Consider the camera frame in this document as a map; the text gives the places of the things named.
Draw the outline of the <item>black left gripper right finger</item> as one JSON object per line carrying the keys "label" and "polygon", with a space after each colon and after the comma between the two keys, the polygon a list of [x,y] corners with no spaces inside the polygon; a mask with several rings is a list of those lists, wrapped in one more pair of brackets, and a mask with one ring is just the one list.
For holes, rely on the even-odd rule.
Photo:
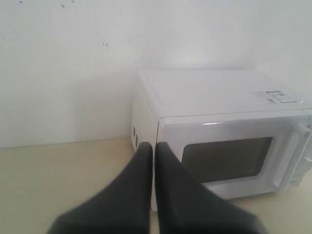
{"label": "black left gripper right finger", "polygon": [[257,216],[197,182],[166,142],[155,148],[155,190],[162,234],[266,234]]}

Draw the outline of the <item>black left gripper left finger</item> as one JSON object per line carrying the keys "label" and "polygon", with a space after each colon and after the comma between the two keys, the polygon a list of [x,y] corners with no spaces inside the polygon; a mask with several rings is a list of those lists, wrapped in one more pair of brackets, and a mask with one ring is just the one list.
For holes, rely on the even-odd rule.
{"label": "black left gripper left finger", "polygon": [[102,191],[61,214],[50,234],[147,234],[150,231],[153,149],[143,142]]}

